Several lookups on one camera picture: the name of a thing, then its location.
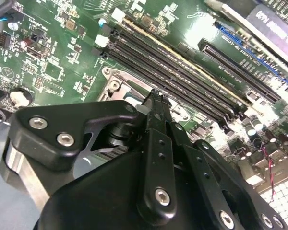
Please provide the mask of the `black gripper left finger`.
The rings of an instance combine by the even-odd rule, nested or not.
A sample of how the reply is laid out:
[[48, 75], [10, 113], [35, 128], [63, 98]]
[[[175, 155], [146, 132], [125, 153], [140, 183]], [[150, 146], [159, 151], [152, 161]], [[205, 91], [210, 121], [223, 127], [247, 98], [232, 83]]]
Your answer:
[[145, 220], [171, 220], [177, 212], [172, 141], [159, 92], [133, 107], [124, 100], [30, 107], [17, 111], [0, 163], [0, 174], [43, 210], [53, 194], [75, 181], [76, 161], [127, 140], [141, 155], [137, 210]]

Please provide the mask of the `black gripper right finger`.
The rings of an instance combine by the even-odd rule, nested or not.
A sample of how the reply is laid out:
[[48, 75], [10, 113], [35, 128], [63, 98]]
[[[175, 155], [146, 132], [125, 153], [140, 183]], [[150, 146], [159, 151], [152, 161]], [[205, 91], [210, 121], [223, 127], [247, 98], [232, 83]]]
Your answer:
[[161, 96], [163, 114], [182, 163], [194, 185], [190, 201], [204, 230], [286, 230], [281, 216], [206, 141], [192, 144], [184, 128], [171, 120], [171, 103]]

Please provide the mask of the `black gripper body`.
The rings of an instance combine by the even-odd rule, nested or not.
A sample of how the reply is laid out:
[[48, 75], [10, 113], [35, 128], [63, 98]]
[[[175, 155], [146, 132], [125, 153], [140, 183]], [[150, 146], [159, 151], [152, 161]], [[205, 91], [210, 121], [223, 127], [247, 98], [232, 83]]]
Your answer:
[[[151, 230], [137, 210], [141, 155], [119, 156], [57, 190], [37, 230]], [[210, 230], [213, 225], [187, 173], [175, 168], [177, 212], [164, 230]]]

